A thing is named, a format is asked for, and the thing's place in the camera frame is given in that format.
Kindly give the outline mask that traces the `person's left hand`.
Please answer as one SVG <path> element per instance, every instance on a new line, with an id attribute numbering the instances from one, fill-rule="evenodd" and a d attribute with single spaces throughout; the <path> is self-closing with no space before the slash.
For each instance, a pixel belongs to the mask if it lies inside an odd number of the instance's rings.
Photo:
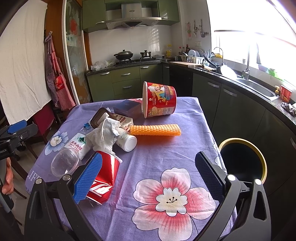
<path id="1" fill-rule="evenodd" d="M 13 183 L 13 171 L 11 168 L 11 160 L 10 158 L 6 159 L 6 177 L 5 182 L 2 188 L 2 193 L 5 195 L 10 195 L 14 191 L 14 183 Z"/>

